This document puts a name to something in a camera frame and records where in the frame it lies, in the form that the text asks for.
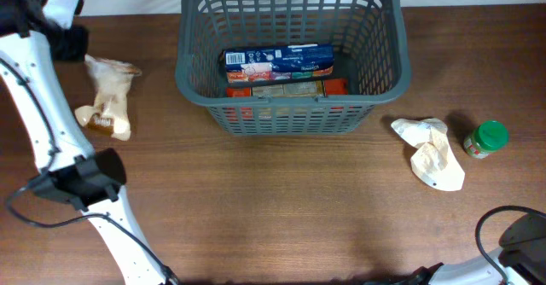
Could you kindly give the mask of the clear bag with brown label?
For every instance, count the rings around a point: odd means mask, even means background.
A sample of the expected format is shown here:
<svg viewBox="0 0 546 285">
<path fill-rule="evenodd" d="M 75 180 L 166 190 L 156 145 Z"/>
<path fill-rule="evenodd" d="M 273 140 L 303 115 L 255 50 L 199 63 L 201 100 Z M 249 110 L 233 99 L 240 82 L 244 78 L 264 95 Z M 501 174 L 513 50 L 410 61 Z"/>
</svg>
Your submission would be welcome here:
<svg viewBox="0 0 546 285">
<path fill-rule="evenodd" d="M 140 68 L 122 61 L 84 57 L 87 72 L 96 89 L 94 103 L 74 110 L 82 127 L 100 131 L 115 139 L 128 141 L 131 123 L 127 113 L 127 94 L 132 80 L 141 76 Z"/>
</svg>

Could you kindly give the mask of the blue carton box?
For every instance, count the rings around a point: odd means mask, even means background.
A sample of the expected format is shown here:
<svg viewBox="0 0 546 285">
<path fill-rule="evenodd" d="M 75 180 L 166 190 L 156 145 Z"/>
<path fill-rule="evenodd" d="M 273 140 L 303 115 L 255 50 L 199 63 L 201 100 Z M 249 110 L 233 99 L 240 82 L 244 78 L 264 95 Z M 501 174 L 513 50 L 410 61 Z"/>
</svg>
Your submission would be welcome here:
<svg viewBox="0 0 546 285">
<path fill-rule="evenodd" d="M 301 44 L 227 49 L 224 68 L 231 84 L 322 77 L 334 70 L 334 47 L 331 44 Z"/>
</svg>

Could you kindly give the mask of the orange pasta packet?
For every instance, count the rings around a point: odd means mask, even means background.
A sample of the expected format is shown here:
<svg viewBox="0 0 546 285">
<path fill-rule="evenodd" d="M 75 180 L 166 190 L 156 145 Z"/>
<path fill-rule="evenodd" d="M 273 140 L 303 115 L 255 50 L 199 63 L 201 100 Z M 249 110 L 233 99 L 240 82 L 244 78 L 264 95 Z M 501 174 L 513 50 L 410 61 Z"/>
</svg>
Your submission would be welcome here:
<svg viewBox="0 0 546 285">
<path fill-rule="evenodd" d="M 328 97 L 346 96 L 349 94 L 347 79 L 314 80 L 291 84 L 273 84 L 258 87 L 228 88 L 227 97 Z M 229 122 L 235 122 L 238 115 L 242 120 L 254 119 L 253 108 L 246 107 L 237 110 L 235 108 L 223 108 L 225 117 Z M 259 119 L 272 119 L 273 110 L 266 108 L 258 110 Z"/>
</svg>

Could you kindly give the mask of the grey plastic shopping basket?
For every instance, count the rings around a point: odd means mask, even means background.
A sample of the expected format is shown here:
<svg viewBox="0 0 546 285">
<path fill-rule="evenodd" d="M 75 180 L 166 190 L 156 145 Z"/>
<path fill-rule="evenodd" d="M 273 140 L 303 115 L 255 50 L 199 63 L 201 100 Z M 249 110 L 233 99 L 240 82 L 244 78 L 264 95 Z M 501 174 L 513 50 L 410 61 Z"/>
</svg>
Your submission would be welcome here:
<svg viewBox="0 0 546 285">
<path fill-rule="evenodd" d="M 181 0 L 175 80 L 233 135 L 340 134 L 399 98 L 411 67 L 401 0 Z M 343 96 L 230 97 L 227 49 L 330 44 Z"/>
</svg>

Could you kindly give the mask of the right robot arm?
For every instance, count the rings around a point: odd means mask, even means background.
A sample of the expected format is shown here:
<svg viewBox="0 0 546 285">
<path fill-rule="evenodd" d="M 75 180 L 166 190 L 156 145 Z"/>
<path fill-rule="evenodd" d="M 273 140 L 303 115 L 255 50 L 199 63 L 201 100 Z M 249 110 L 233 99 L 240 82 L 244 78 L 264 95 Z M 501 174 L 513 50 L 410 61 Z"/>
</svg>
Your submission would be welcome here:
<svg viewBox="0 0 546 285">
<path fill-rule="evenodd" d="M 487 252 L 481 233 L 485 222 L 500 212 L 521 212 L 499 238 L 499 247 Z M 479 256 L 456 265 L 421 267 L 410 276 L 385 280 L 402 285 L 518 285 L 545 283 L 545 213 L 525 206 L 499 206 L 476 224 L 474 240 Z"/>
</svg>

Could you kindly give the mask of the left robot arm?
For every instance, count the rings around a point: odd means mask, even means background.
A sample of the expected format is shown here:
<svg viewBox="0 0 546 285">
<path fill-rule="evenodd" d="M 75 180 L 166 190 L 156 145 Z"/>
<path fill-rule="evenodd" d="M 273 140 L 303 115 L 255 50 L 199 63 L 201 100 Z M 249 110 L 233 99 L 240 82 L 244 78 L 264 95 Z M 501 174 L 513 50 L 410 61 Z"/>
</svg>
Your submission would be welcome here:
<svg viewBox="0 0 546 285">
<path fill-rule="evenodd" d="M 84 0 L 1 0 L 1 78 L 28 133 L 36 177 L 9 195 L 6 209 L 37 228 L 45 223 L 17 212 L 27 191 L 72 206 L 79 215 L 56 227 L 90 222 L 127 284 L 177 284 L 151 250 L 131 210 L 125 168 L 111 148 L 96 152 L 68 106 L 54 61 L 82 61 L 89 32 L 73 24 Z"/>
</svg>

